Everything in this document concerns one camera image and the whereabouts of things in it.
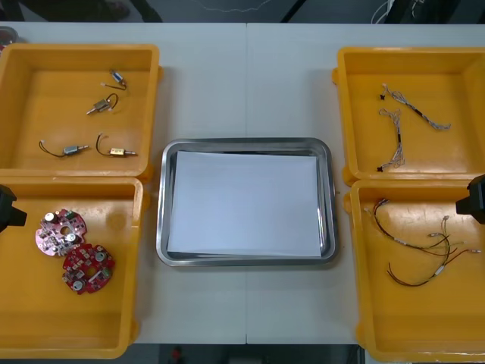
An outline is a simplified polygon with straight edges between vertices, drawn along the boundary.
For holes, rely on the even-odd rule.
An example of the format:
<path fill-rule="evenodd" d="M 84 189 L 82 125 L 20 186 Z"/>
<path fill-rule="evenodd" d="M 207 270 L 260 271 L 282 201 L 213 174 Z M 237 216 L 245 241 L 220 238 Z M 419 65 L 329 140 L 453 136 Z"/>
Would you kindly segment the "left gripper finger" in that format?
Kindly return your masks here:
<path fill-rule="evenodd" d="M 0 231 L 10 226 L 22 227 L 26 224 L 27 213 L 15 207 L 1 208 Z"/>
<path fill-rule="evenodd" d="M 9 187 L 4 185 L 0 186 L 0 210 L 1 212 L 10 212 L 13 202 L 17 200 L 17 197 Z"/>

